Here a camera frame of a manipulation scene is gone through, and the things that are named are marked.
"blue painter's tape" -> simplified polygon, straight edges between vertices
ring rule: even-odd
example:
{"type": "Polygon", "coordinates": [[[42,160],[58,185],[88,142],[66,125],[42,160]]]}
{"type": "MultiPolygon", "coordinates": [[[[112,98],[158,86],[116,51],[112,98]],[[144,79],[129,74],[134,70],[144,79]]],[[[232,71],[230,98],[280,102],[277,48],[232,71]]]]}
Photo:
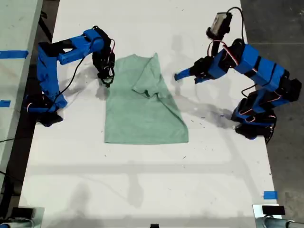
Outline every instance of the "blue painter's tape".
{"type": "Polygon", "coordinates": [[[10,101],[0,100],[0,108],[8,108],[10,106],[10,101]]]}
{"type": "Polygon", "coordinates": [[[26,58],[28,51],[0,51],[0,58],[26,58]]]}
{"type": "Polygon", "coordinates": [[[276,200],[277,199],[277,191],[264,191],[264,199],[265,200],[276,200]]]}

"white tabletop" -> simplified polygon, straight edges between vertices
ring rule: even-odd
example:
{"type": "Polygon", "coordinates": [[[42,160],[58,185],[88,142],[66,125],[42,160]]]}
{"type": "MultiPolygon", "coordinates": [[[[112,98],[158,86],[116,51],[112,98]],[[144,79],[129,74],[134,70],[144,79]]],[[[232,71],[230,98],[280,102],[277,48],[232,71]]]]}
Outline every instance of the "white tabletop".
{"type": "MultiPolygon", "coordinates": [[[[221,117],[253,82],[234,70],[199,85],[172,79],[206,55],[207,27],[232,6],[239,0],[61,0],[54,42],[98,25],[116,40],[116,58],[158,53],[190,142],[105,144],[105,91],[88,56],[65,93],[64,121],[35,128],[20,206],[44,207],[48,228],[255,227],[252,204],[276,203],[263,200],[274,189],[265,142],[221,117]]],[[[241,35],[233,14],[229,45],[241,35]]],[[[77,64],[58,64],[61,88],[77,64]]]]}
{"type": "MultiPolygon", "coordinates": [[[[0,100],[10,100],[0,107],[0,141],[14,138],[28,77],[29,62],[42,0],[0,0],[0,51],[27,50],[26,59],[0,59],[0,100]]],[[[5,171],[13,141],[0,143],[0,170],[5,171]]],[[[3,182],[0,175],[0,188],[3,182]]]]}

